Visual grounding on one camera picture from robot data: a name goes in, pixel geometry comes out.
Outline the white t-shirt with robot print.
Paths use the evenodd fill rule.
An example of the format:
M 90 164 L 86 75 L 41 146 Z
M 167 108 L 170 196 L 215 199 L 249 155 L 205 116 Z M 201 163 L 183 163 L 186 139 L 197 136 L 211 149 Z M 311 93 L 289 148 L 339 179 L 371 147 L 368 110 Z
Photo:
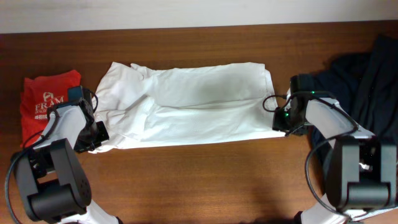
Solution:
M 273 94 L 262 63 L 153 70 L 114 62 L 96 90 L 95 118 L 109 134 L 97 152 L 281 137 Z

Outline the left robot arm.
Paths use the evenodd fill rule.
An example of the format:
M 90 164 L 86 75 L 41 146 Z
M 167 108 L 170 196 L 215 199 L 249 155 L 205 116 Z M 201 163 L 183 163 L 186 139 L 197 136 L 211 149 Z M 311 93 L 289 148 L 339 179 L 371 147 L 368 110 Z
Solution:
M 24 144 L 12 157 L 4 183 L 11 218 L 19 222 L 9 198 L 9 180 L 14 177 L 33 222 L 120 224 L 120 218 L 92 199 L 89 180 L 76 156 L 94 151 L 109 139 L 104 123 L 94 118 L 98 97 L 82 86 L 67 93 L 67 102 L 48 108 L 48 123 L 34 134 L 36 142 Z

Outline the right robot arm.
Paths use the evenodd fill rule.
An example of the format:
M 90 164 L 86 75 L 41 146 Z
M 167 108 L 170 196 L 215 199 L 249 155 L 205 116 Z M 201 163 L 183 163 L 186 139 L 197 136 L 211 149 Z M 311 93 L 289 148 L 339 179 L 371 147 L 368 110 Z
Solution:
M 331 147 L 325 193 L 311 193 L 317 203 L 298 212 L 294 223 L 362 223 L 397 209 L 397 148 L 363 128 L 336 97 L 315 88 L 311 75 L 290 79 L 286 103 L 273 110 L 272 128 L 286 136 L 304 135 L 313 126 Z

